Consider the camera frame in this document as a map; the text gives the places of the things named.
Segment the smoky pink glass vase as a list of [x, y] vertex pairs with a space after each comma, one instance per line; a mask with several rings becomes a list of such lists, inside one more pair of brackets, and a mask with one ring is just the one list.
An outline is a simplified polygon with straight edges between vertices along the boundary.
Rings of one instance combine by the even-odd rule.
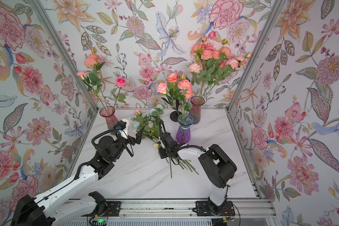
[[103, 107], [99, 114], [106, 121], [107, 128], [109, 130], [113, 129], [114, 126], [119, 122], [119, 120], [115, 116], [115, 108], [112, 106]]

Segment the large pink rose stem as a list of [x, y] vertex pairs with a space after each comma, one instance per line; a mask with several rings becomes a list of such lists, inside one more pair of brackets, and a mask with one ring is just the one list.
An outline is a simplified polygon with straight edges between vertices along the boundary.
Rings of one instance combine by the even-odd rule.
[[167, 87], [166, 83], [160, 83], [156, 89], [156, 91], [158, 93], [160, 93], [163, 97], [162, 99], [168, 104], [170, 105], [170, 107], [173, 110], [176, 110], [176, 102], [175, 99], [171, 96], [170, 94], [170, 90]]

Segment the magenta pink rose stem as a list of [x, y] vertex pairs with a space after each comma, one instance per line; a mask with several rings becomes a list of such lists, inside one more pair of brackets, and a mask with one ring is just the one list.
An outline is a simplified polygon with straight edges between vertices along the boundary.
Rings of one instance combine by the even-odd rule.
[[126, 95], [121, 93], [121, 90], [125, 88], [127, 84], [127, 80], [123, 77], [119, 77], [115, 80], [115, 88], [116, 92], [113, 93], [113, 97], [115, 99], [114, 107], [117, 106], [117, 103], [124, 103], [126, 104]]

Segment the pink rose spray stem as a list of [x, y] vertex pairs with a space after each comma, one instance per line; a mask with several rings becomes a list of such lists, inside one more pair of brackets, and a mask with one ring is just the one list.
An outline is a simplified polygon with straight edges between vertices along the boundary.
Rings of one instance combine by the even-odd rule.
[[190, 111], [190, 99], [194, 94], [194, 90], [192, 87], [192, 83], [189, 81], [185, 74], [180, 76], [180, 80], [178, 82], [178, 101], [179, 101], [179, 108], [183, 115], [187, 115]]

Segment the coral pink rose stem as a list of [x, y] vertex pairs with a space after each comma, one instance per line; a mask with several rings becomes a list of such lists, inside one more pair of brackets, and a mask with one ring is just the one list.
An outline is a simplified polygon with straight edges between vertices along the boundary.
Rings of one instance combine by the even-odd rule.
[[177, 73], [171, 73], [167, 78], [168, 92], [166, 94], [169, 105], [178, 113], [185, 113], [184, 91], [179, 88], [180, 76]]

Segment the pale pink carnation stem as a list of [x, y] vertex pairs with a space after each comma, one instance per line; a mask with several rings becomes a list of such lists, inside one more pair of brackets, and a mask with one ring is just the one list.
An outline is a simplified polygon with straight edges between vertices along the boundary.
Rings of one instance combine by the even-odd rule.
[[203, 88], [205, 85], [203, 75], [201, 74], [201, 71], [203, 70], [203, 62], [193, 62], [189, 67], [188, 71], [192, 74], [192, 78], [190, 80], [192, 86], [197, 85], [199, 86], [200, 90], [197, 92], [198, 96], [203, 96]]

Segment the peach pink peony stem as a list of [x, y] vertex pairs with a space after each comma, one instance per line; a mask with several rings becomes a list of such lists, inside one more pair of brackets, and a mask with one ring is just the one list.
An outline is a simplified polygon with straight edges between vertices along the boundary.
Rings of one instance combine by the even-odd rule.
[[92, 47], [91, 53], [87, 55], [84, 65], [87, 68], [86, 75], [83, 77], [83, 81], [87, 85], [90, 92], [92, 92], [96, 98], [101, 102], [103, 107], [107, 107], [108, 103], [105, 100], [103, 93], [104, 79], [102, 78], [101, 69], [105, 65], [105, 61], [97, 53], [97, 50]]

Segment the pink rose cluster stem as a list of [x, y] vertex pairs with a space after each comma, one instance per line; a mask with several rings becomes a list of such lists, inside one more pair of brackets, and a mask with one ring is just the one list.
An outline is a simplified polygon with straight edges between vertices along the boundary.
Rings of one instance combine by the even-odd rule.
[[220, 64], [226, 56], [216, 49], [206, 36], [193, 46], [191, 54], [195, 57], [195, 61], [188, 68], [192, 74], [192, 84], [200, 86], [199, 96], [206, 99], [223, 79], [224, 71]]

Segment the light pink rose stem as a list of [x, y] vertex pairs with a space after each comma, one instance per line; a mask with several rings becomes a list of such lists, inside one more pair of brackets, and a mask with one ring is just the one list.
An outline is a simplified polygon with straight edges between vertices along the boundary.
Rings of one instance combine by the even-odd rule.
[[98, 75], [97, 71], [82, 71], [78, 72], [76, 75], [87, 86], [87, 91], [102, 104], [102, 107], [105, 107], [106, 102], [103, 97], [102, 79]]

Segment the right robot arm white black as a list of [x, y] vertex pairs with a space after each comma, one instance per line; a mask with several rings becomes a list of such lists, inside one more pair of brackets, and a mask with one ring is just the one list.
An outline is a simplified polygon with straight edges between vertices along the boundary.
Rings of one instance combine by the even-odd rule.
[[185, 145], [175, 141], [170, 133], [160, 134], [159, 155], [178, 161], [198, 160], [207, 178], [212, 183], [209, 206], [219, 212], [227, 201], [229, 181], [233, 179], [237, 166], [222, 148], [213, 144], [208, 149], [196, 145]]

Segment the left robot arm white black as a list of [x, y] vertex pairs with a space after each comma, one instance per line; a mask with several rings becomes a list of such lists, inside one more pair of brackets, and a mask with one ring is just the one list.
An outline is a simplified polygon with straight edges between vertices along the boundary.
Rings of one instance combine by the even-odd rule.
[[99, 192], [66, 204], [70, 198], [87, 186], [105, 177], [115, 166], [127, 145], [140, 144], [143, 129], [135, 137], [126, 134], [125, 122], [120, 121], [112, 130], [95, 136], [91, 143], [96, 152], [94, 157], [79, 165], [74, 176], [66, 179], [36, 197], [22, 197], [10, 219], [12, 226], [60, 226], [84, 215], [101, 215], [109, 210], [106, 198]]

